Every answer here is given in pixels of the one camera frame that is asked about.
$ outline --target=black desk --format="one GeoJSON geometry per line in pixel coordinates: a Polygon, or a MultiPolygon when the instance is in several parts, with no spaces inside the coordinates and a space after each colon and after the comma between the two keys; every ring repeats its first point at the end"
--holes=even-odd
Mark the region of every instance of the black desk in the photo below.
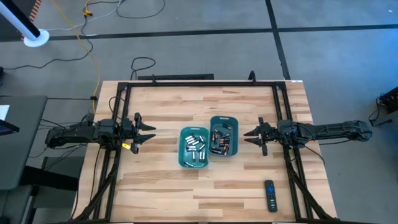
{"type": "Polygon", "coordinates": [[[6,121],[20,130],[0,136],[0,190],[19,185],[46,102],[46,96],[0,98],[0,105],[10,105],[6,121]]]}
{"type": "Polygon", "coordinates": [[[0,136],[0,190],[19,185],[77,190],[77,178],[26,166],[46,102],[46,96],[0,97],[0,105],[10,105],[6,121],[19,127],[19,133],[0,136]]]}

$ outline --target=gray table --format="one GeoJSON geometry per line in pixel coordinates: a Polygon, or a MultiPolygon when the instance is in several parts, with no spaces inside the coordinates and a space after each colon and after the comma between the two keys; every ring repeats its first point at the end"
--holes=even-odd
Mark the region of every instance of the gray table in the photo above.
{"type": "Polygon", "coordinates": [[[0,136],[0,190],[19,185],[77,190],[77,178],[26,166],[46,102],[46,96],[0,97],[0,105],[10,105],[6,121],[19,127],[18,133],[0,136]]]}
{"type": "Polygon", "coordinates": [[[6,121],[20,130],[0,136],[0,190],[19,185],[46,103],[46,96],[0,97],[0,105],[10,105],[6,121]]]}
{"type": "Polygon", "coordinates": [[[0,105],[10,105],[6,121],[19,127],[18,133],[0,136],[0,219],[11,224],[21,223],[39,186],[77,190],[75,177],[26,166],[46,102],[46,96],[0,97],[0,105]]]}

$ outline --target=yellow tag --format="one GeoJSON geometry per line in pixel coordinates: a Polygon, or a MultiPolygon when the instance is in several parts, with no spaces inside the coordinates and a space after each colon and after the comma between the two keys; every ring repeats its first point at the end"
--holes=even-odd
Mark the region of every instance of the yellow tag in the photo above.
{"type": "Polygon", "coordinates": [[[123,143],[122,146],[123,146],[123,148],[130,150],[130,146],[128,144],[123,143]]]}

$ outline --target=silver battery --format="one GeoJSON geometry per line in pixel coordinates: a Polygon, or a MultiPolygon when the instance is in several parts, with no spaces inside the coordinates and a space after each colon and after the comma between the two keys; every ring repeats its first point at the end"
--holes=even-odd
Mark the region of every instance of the silver battery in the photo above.
{"type": "Polygon", "coordinates": [[[193,167],[193,165],[191,163],[188,162],[184,162],[185,165],[189,166],[189,167],[193,167]]]}

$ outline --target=paper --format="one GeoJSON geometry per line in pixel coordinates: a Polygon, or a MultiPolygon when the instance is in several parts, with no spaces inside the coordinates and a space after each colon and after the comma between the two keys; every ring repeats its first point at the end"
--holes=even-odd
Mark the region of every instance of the paper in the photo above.
{"type": "Polygon", "coordinates": [[[8,109],[10,108],[10,105],[0,105],[0,119],[1,120],[6,120],[7,112],[8,109]]]}

